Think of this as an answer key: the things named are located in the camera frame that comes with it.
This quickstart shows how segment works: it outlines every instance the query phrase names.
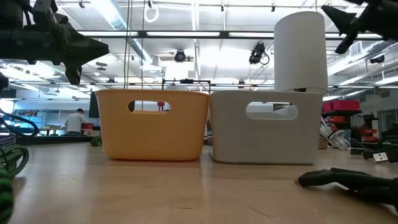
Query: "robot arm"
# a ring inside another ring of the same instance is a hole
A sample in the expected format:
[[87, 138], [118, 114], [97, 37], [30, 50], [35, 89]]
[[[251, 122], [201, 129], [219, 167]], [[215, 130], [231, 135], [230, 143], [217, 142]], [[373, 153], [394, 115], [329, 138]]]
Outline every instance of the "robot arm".
[[[33, 14], [35, 24], [22, 26], [25, 11]], [[57, 14], [55, 0], [0, 2], [0, 58], [52, 61], [63, 63], [66, 76], [73, 85], [80, 83], [81, 66], [109, 53], [108, 45], [79, 34], [68, 17]]]
[[331, 6], [322, 6], [322, 10], [336, 25], [340, 34], [347, 36], [336, 49], [336, 53], [343, 54], [353, 44], [359, 32], [367, 30], [382, 36], [383, 40], [398, 40], [398, 0], [347, 0], [357, 5], [367, 2], [365, 10], [359, 16]]

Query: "orange plastic bin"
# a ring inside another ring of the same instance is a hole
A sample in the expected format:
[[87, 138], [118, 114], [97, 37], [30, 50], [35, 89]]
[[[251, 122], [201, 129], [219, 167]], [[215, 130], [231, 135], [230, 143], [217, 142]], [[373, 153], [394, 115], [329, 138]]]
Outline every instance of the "orange plastic bin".
[[[100, 90], [96, 96], [103, 150], [110, 158], [198, 159], [206, 125], [208, 95], [169, 90]], [[168, 102], [170, 111], [130, 112], [128, 104], [132, 101]]]

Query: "usb connector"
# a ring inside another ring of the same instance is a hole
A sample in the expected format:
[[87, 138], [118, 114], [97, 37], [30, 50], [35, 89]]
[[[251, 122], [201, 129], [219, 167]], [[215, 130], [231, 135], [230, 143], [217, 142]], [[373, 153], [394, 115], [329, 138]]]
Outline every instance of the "usb connector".
[[376, 162], [398, 162], [398, 149], [375, 153], [373, 158]]
[[373, 158], [376, 162], [387, 162], [388, 157], [385, 152], [375, 153], [373, 154]]

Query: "wooden table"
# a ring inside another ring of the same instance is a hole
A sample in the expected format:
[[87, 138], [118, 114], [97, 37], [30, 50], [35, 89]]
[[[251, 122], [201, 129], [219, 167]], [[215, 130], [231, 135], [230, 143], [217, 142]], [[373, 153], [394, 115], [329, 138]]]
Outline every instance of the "wooden table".
[[315, 166], [241, 166], [214, 163], [206, 148], [192, 162], [111, 161], [88, 143], [29, 149], [10, 223], [398, 223], [391, 206], [362, 202], [336, 185], [294, 183], [331, 167], [398, 176], [398, 164], [339, 150], [320, 151]]

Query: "person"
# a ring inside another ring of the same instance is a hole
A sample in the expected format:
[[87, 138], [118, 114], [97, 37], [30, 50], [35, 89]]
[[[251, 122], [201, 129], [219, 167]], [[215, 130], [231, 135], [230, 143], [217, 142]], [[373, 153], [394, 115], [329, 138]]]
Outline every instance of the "person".
[[83, 115], [83, 109], [79, 108], [75, 113], [68, 116], [65, 121], [67, 134], [81, 134], [81, 124], [88, 123], [88, 120]]

